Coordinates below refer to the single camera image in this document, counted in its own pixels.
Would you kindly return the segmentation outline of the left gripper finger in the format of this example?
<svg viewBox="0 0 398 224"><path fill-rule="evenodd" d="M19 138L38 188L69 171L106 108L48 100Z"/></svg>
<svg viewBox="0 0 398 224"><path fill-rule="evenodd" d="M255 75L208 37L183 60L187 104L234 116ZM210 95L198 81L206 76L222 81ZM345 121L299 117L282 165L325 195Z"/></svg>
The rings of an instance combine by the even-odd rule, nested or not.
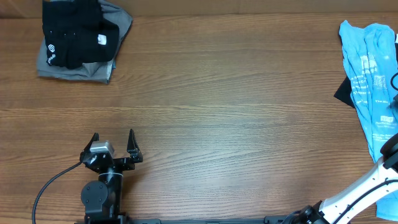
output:
<svg viewBox="0 0 398 224"><path fill-rule="evenodd" d="M140 153L140 149L137 144L133 129L130 129L130 131L129 131L129 137L128 137L128 141L127 141L127 149L126 150L131 156L138 155Z"/></svg>
<svg viewBox="0 0 398 224"><path fill-rule="evenodd" d="M84 148L84 152L89 152L90 151L90 147L91 145L95 142L99 140L99 134L98 133L94 133L93 137L91 138L91 140L89 141L89 143L86 145L86 147Z"/></svg>

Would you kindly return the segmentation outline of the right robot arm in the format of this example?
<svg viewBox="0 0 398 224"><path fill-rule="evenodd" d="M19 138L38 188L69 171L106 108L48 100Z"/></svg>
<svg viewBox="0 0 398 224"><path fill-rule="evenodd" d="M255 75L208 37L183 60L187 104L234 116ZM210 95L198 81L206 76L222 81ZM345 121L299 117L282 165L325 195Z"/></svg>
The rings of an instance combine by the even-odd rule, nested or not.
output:
<svg viewBox="0 0 398 224"><path fill-rule="evenodd" d="M381 148L382 157L374 167L344 191L305 207L292 223L348 223L357 214L397 190L397 135Z"/></svg>

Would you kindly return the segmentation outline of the light blue t-shirt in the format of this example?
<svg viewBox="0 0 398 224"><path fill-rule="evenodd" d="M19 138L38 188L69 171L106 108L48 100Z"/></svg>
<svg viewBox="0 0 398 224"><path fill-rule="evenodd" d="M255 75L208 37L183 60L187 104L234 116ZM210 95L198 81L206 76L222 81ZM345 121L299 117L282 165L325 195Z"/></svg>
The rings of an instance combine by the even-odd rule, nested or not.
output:
<svg viewBox="0 0 398 224"><path fill-rule="evenodd" d="M369 154L373 161L381 148L397 134L397 54L396 35L387 25L371 24L365 28L340 25L343 67L351 83L354 104Z"/></svg>

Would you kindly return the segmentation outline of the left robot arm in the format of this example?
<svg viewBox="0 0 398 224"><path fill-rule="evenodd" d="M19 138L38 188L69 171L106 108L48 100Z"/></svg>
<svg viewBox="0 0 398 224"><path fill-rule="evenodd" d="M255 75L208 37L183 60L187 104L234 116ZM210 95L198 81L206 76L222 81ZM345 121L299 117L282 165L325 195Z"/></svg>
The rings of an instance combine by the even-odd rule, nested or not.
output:
<svg viewBox="0 0 398 224"><path fill-rule="evenodd" d="M85 223L129 223L129 217L121 212L123 172L134 170L135 164L143 161L134 131L129 131L127 157L114 157L114 148L109 141L101 142L94 133L80 154L86 168L96 172L98 179L87 183L81 191L85 206Z"/></svg>

